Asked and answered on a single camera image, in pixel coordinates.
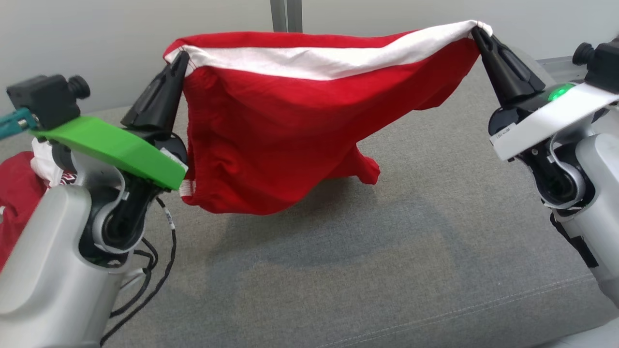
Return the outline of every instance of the black knob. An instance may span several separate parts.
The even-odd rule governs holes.
[[[90,96],[90,87],[88,83],[86,83],[86,80],[80,75],[70,77],[67,83],[69,85],[69,90],[75,98],[85,99]]]
[[[574,55],[572,56],[572,63],[575,65],[588,64],[593,59],[594,53],[595,50],[593,49],[593,46],[591,46],[590,43],[583,42],[574,52]]]

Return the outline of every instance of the metal strip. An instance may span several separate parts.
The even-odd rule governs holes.
[[[271,18],[274,32],[287,32],[285,0],[271,0]]]
[[[303,9],[301,0],[286,0],[288,13],[288,31],[291,33],[303,32]]]

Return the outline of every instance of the gray wall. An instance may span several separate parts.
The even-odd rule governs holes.
[[[4,88],[37,74],[82,75],[83,111],[130,105],[174,39],[272,29],[269,0],[0,0],[0,113]]]
[[[535,59],[571,56],[581,42],[619,33],[619,1],[303,0],[306,33],[387,35],[467,19],[490,24]]]
[[[616,0],[304,0],[303,30],[386,35],[480,19],[541,59],[611,39],[618,13]],[[130,105],[175,38],[234,30],[271,31],[269,0],[0,0],[0,88],[37,74],[80,74],[92,89],[84,111]],[[0,96],[0,113],[11,110]]]

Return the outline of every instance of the green bracket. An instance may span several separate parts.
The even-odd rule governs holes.
[[[38,138],[55,140],[72,150],[101,160],[165,189],[178,190],[185,170],[140,137],[103,120],[81,116],[51,131],[31,131]]]

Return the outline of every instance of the black cable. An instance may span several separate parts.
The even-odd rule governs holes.
[[[149,265],[147,266],[148,269],[152,271],[153,268],[155,268],[155,257],[151,253],[147,253],[144,250],[134,250],[133,253],[149,259]]]
[[[156,197],[155,199],[157,200],[157,203],[159,203],[161,208],[165,211],[165,215],[168,218],[168,223],[170,224],[170,230],[172,234],[172,248],[170,249],[170,261],[165,266],[163,277],[161,277],[161,279],[155,286],[155,289],[144,299],[142,303],[140,303],[136,307],[136,309],[134,309],[129,314],[127,314],[127,316],[121,319],[121,321],[119,321],[116,325],[114,325],[114,327],[110,331],[108,331],[108,333],[106,333],[103,336],[103,338],[101,338],[101,346],[103,346],[105,341],[107,341],[125,323],[127,323],[131,318],[133,318],[137,314],[137,312],[139,312],[142,308],[144,308],[153,299],[153,297],[155,297],[155,295],[159,292],[159,290],[163,286],[163,283],[166,281],[166,279],[168,279],[168,276],[170,275],[170,271],[172,270],[172,265],[174,265],[174,259],[176,258],[176,227],[174,226],[174,222],[172,221],[172,215],[170,214],[170,211],[168,210],[168,208],[165,207],[165,204],[163,203],[163,201],[159,197]]]
[[[146,275],[146,278],[144,278],[144,282],[142,283],[142,287],[135,294],[135,296],[133,296],[132,299],[130,299],[127,303],[124,304],[124,306],[110,313],[110,318],[114,318],[115,316],[119,316],[123,314],[124,312],[126,312],[129,308],[131,308],[131,306],[136,304],[136,302],[140,299],[140,297],[142,297],[142,295],[144,295],[144,293],[146,292],[146,288],[149,287],[150,277],[152,273],[149,268],[142,268],[142,270],[144,271],[144,274]]]
[[[150,269],[153,269],[153,268],[155,268],[155,266],[159,262],[159,254],[157,254],[157,249],[155,249],[153,244],[150,244],[150,242],[146,238],[144,238],[144,237],[142,237],[142,243],[144,243],[144,245],[150,250],[150,252],[155,257],[155,261],[153,262],[153,266],[150,268]]]

